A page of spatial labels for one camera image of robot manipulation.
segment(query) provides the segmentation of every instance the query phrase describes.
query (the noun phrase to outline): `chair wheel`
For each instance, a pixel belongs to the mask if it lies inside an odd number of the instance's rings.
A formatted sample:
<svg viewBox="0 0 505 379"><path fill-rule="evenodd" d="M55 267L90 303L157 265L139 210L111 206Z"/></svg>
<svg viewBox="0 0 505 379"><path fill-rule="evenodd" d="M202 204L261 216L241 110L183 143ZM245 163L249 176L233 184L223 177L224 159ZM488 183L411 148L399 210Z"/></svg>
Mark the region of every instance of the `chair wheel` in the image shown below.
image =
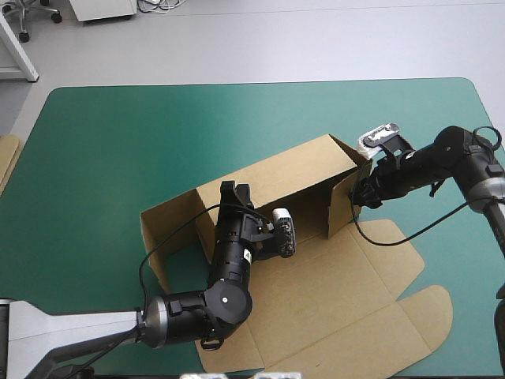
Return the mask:
<svg viewBox="0 0 505 379"><path fill-rule="evenodd" d="M50 18L55 24L59 24L63 20L62 15L60 13L54 13L51 15Z"/></svg>
<svg viewBox="0 0 505 379"><path fill-rule="evenodd" d="M28 42L30 40L30 35L28 33L21 32L19 33L19 40L23 43Z"/></svg>

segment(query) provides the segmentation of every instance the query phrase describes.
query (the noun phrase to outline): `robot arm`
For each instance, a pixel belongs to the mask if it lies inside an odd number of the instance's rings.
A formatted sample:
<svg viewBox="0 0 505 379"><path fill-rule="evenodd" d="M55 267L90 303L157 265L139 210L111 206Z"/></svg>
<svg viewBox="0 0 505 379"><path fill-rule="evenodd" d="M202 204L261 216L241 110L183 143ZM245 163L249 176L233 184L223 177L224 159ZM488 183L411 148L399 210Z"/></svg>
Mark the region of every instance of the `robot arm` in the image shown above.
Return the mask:
<svg viewBox="0 0 505 379"><path fill-rule="evenodd" d="M430 196L447 178L454 178L469 206L483 213L505 255L505 171L495 158L501 136L492 145L477 134L457 126L442 130L435 141L414 150L398 134L394 124L381 126L360 139L361 150L384 150L369 178L362 179L354 194L354 204L378 208L383 200L404 197L408 192L431 186Z"/></svg>
<svg viewBox="0 0 505 379"><path fill-rule="evenodd" d="M253 308L251 263L290 257L296 247L288 211L276 209L273 225L265 222L253 210L248 185L223 182L221 205L205 290L154 297L145 313L49 315L28 302L0 299L0 379L58 377L58 363L119 343L156 348L200 340L203 349L220 348Z"/></svg>

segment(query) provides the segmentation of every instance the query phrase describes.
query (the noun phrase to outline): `brown cardboard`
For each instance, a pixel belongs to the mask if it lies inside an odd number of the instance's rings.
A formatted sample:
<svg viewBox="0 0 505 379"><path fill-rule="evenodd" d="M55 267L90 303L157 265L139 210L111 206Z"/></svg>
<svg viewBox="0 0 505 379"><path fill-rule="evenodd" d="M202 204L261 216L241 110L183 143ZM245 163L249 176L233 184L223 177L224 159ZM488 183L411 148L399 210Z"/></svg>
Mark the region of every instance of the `brown cardboard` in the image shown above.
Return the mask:
<svg viewBox="0 0 505 379"><path fill-rule="evenodd" d="M18 137L12 134L0 137L0 195L9 181L21 150L22 144Z"/></svg>
<svg viewBox="0 0 505 379"><path fill-rule="evenodd" d="M369 163L326 135L142 213L147 250L218 203L222 180L248 183L261 212L283 206L294 218L294 257L252 265L249 319L218 351L202 351L196 344L206 371L266 368L299 370L304 377L382 378L431 354L445 340L452 306L442 287L397 302L424 267L415 249L409 243L370 245L348 224L348 193L356 167L363 164ZM165 291L166 255L199 239L211 260L216 219L217 210L201 216L153 256L150 264ZM403 237L388 220L362 227L379 240Z"/></svg>

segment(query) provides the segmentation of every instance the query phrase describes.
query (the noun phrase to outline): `open box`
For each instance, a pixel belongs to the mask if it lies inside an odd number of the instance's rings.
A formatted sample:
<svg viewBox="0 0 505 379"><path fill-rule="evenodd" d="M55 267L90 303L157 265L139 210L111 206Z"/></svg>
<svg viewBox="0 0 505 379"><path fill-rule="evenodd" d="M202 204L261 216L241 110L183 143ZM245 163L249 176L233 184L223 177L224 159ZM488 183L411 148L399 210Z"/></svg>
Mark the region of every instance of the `open box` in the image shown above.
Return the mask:
<svg viewBox="0 0 505 379"><path fill-rule="evenodd" d="M203 351L208 372L266 368L305 377L389 377L431 354L447 337L451 299L431 286L397 302L424 262L409 244L379 248L351 220L348 193L370 164L331 135L225 175L141 214L146 250L198 212L219 203L223 180L248 183L256 209L288 208L297 233L294 257L254 262L249 319L218 351ZM170 291L166 256L200 240L211 261L217 209L153 254L151 268ZM402 232L388 220L363 223L373 238Z"/></svg>

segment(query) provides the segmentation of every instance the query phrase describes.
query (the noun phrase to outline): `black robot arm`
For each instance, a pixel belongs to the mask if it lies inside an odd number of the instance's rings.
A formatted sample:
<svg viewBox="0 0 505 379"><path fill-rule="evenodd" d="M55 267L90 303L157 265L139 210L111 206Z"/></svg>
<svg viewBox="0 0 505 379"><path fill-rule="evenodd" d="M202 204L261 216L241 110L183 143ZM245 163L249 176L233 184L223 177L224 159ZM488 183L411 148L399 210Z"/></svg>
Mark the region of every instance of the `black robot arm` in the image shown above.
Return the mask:
<svg viewBox="0 0 505 379"><path fill-rule="evenodd" d="M221 204L207 289L166 295L162 305L159 298L153 299L144 318L144 342L150 346L200 340L203 349L220 348L253 309L251 263L294 254L294 226L287 210L273 211L273 225L247 212L254 209L249 185L235 187L234 182L222 183ZM166 309L166 327L160 322L160 309Z"/></svg>

